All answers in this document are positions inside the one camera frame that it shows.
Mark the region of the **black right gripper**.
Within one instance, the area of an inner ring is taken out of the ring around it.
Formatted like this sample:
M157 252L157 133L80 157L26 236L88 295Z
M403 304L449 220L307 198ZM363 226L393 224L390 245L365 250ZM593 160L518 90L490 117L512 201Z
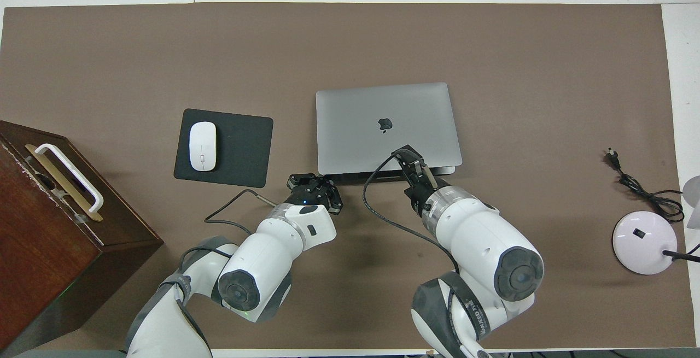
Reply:
M445 187L445 182L436 182L435 185L425 182L423 177L425 161L410 145L402 146L393 151L392 158L404 171L405 179L409 184L409 187L406 188L406 196L410 199L413 211L422 217L427 200L435 191Z

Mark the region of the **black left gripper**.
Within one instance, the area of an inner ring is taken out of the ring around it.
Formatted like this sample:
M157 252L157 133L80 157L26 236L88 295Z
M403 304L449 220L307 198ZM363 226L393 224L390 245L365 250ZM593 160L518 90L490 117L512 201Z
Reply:
M283 203L296 206L323 206L332 215L340 214L343 201L334 181L313 173L291 174L287 180L290 194Z

